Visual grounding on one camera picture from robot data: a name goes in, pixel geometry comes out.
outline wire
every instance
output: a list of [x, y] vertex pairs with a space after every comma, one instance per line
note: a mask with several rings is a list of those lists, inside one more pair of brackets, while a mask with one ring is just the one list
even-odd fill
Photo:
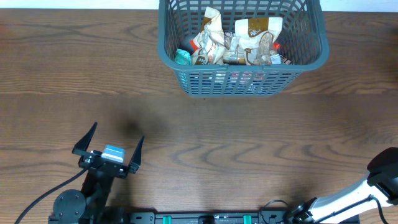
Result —
[[42, 196], [40, 196], [39, 198], [37, 198], [36, 200], [34, 200], [27, 208], [25, 208], [25, 210], [19, 215], [18, 219], [15, 221], [15, 224], [18, 224], [19, 222], [21, 222], [21, 220], [23, 219], [23, 217], [26, 215], [27, 212], [29, 212], [29, 210], [31, 208], [33, 208], [33, 206], [35, 206], [39, 201], [41, 201], [43, 198], [47, 197], [49, 194], [53, 193], [54, 191], [60, 189], [61, 187], [69, 184], [70, 182], [76, 180], [79, 176], [81, 176], [82, 174], [84, 174], [90, 167], [84, 168], [82, 171], [80, 171], [78, 174], [76, 174], [75, 176], [73, 176], [71, 179], [65, 181], [64, 183], [54, 187], [53, 189], [49, 190], [48, 192], [44, 193]]
[[321, 223], [321, 222], [323, 222], [323, 221], [325, 221], [325, 220], [327, 220], [327, 219], [329, 219], [331, 217], [335, 217], [336, 215], [339, 215], [339, 214], [341, 214], [341, 213], [343, 213], [345, 211], [348, 211], [349, 209], [357, 207], [358, 205], [361, 205], [361, 204], [366, 203], [366, 202], [370, 202], [371, 200], [375, 200], [376, 201], [377, 209], [379, 210], [380, 219], [383, 222], [383, 224], [388, 224], [388, 222], [384, 218], [383, 211], [382, 211], [381, 204], [380, 204], [379, 200], [373, 195], [369, 195], [367, 198], [365, 198], [363, 200], [360, 200], [360, 201], [355, 202], [355, 203], [353, 203], [351, 205], [348, 205], [347, 207], [345, 207], [345, 208], [343, 208], [341, 210], [338, 210], [337, 212], [333, 212], [330, 215], [327, 215], [327, 216], [317, 220], [315, 223]]
[[[264, 215], [262, 214], [262, 212], [264, 211], [264, 209], [266, 209], [266, 207], [268, 205], [273, 204], [273, 203], [278, 203], [278, 202], [279, 203], [284, 203], [286, 206], [290, 207], [290, 205], [287, 202], [285, 202], [284, 200], [280, 200], [280, 199], [271, 200], [270, 202], [266, 203], [262, 207], [262, 209], [260, 210], [262, 221], [264, 221], [265, 224], [268, 224], [268, 223], [267, 223], [266, 219], [264, 218]], [[282, 221], [281, 222], [277, 222], [277, 223], [282, 223], [282, 222], [284, 223], [285, 222], [285, 215], [286, 215], [286, 213], [284, 214]]]

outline wooden table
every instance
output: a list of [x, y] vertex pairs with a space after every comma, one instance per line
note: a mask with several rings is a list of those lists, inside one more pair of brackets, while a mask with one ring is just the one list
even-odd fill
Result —
[[[269, 98], [190, 98], [158, 58], [157, 11], [0, 10], [0, 222], [80, 169], [73, 145], [132, 155], [110, 205], [257, 210], [322, 197], [398, 145], [398, 14], [326, 12], [330, 57]], [[55, 197], [24, 223], [45, 223]], [[398, 208], [385, 208], [390, 223]], [[380, 222], [376, 210], [363, 223]]]

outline green clip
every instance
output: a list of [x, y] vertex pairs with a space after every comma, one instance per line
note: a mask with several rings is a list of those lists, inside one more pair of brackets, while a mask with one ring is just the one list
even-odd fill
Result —
[[251, 224], [251, 215], [243, 216], [243, 224]]
[[172, 224], [172, 217], [163, 217], [163, 224]]

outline blue plastic basket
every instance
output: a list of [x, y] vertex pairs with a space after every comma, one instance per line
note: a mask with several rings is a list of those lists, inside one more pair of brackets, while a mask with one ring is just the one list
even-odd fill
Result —
[[[207, 6], [220, 11], [225, 32], [234, 32], [238, 19], [283, 17], [276, 41], [282, 55], [294, 65], [175, 63], [176, 50], [199, 33]], [[328, 59], [329, 46], [319, 0], [160, 0], [158, 53], [189, 95], [269, 96], [282, 91], [302, 72], [320, 68]]]

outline white background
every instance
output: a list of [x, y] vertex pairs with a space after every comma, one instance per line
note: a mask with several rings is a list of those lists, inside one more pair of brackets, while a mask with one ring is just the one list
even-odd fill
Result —
[[[398, 12], [398, 0], [320, 0], [324, 11]], [[0, 0], [0, 8], [157, 9], [159, 0]]]

